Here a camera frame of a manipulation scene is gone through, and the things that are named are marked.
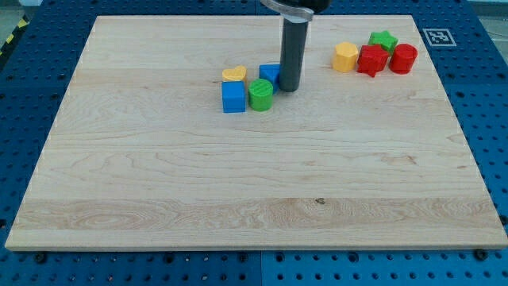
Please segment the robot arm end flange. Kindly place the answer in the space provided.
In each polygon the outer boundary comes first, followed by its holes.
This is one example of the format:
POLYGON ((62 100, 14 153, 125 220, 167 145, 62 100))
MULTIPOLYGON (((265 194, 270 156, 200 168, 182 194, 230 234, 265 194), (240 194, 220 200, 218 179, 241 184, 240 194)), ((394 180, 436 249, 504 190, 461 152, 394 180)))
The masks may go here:
POLYGON ((268 9, 281 14, 286 20, 294 23, 312 21, 331 6, 331 0, 260 0, 268 9))

